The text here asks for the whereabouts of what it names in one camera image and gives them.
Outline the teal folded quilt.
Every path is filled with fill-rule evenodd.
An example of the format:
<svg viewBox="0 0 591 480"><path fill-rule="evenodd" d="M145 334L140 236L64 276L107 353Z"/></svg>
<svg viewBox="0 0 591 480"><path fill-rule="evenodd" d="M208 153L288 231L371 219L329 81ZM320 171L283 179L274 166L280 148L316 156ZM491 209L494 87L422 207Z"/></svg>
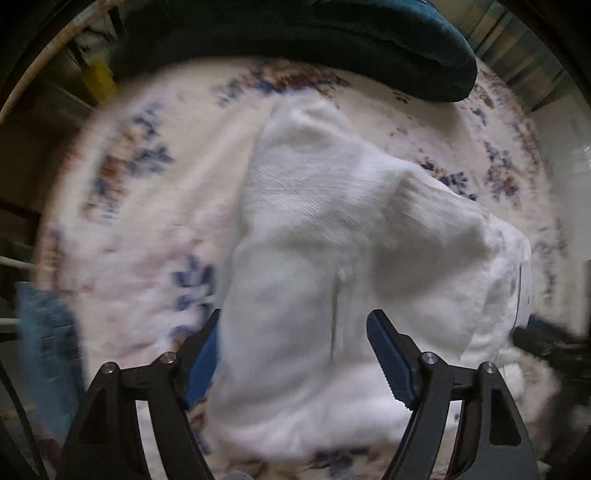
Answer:
<svg viewBox="0 0 591 480"><path fill-rule="evenodd" d="M435 102L474 88L477 58L428 1L149 1L124 22L118 77L207 56L334 67Z"/></svg>

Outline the blue jeans garment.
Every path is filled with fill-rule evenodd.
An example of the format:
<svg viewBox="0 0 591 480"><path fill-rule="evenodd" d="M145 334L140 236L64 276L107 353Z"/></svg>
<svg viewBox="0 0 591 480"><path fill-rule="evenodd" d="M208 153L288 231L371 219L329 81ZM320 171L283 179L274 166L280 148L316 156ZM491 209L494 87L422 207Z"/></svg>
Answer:
<svg viewBox="0 0 591 480"><path fill-rule="evenodd" d="M27 389L43 428L63 442L86 392L74 317L60 299L29 282L17 284L16 312Z"/></svg>

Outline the floral bed blanket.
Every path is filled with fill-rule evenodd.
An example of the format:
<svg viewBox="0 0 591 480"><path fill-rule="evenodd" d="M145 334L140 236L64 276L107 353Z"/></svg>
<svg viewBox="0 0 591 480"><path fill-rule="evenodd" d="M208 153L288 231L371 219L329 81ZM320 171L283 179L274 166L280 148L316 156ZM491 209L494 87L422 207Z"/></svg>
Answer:
<svg viewBox="0 0 591 480"><path fill-rule="evenodd" d="M535 310L560 311L566 253L551 171L520 100L490 68L480 67L466 100L439 104L328 67L206 59L138 81L97 107L63 160L36 281L72 313L86 377L108 360L131 367L176 349L221 308L254 144L283 99L305 95L325 98L363 140L521 231L531 258L520 294L534 294ZM525 380L524 394L513 396L543 456L556 381L512 348ZM206 407L199 402L189 420L217 476L376 479L398 444L307 459L232 458L207 442Z"/></svg>

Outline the green striped curtain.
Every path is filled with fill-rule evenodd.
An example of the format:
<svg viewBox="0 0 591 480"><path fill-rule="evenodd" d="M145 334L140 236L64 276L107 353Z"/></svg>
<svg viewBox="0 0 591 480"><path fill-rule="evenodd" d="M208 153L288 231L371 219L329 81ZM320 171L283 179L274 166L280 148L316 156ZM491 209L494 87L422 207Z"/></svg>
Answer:
<svg viewBox="0 0 591 480"><path fill-rule="evenodd" d="M476 1L460 30L477 57L534 110L567 71L531 28L497 1Z"/></svg>

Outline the white headboard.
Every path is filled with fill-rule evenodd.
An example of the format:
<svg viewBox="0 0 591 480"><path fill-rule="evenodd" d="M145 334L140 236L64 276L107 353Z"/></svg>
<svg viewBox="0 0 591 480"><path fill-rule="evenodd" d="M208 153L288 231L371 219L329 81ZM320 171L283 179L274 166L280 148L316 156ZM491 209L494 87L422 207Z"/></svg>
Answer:
<svg viewBox="0 0 591 480"><path fill-rule="evenodd" d="M553 171L566 238L569 324L586 334L590 323L590 116L568 94L533 112L532 118Z"/></svg>

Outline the white pants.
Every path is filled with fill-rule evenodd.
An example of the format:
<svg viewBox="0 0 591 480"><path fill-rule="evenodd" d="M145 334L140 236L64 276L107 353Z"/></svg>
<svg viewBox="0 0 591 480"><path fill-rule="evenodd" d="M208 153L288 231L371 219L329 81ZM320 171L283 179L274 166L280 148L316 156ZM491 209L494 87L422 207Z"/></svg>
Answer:
<svg viewBox="0 0 591 480"><path fill-rule="evenodd" d="M509 344L526 236L356 133L320 96L283 99L242 183L205 412L232 458L397 443L410 418L366 333L383 310L420 348L525 380Z"/></svg>

